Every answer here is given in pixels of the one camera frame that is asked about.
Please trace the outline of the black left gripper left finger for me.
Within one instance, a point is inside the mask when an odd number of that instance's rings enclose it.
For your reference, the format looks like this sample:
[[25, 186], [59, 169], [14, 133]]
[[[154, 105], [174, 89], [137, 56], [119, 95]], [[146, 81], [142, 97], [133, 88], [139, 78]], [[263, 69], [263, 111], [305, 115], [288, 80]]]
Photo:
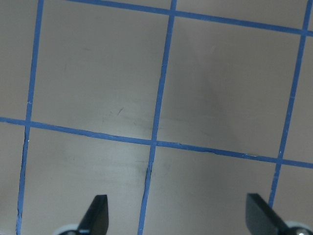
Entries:
[[78, 225], [79, 235], [106, 235], [108, 231], [107, 195], [94, 197], [88, 210]]

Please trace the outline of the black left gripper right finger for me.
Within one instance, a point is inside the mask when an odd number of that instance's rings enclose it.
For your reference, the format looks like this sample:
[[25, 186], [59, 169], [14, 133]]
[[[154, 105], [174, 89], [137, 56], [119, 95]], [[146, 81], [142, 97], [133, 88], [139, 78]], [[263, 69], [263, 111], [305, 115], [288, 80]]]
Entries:
[[257, 193], [246, 196], [246, 226], [251, 235], [299, 235], [300, 226], [289, 226]]

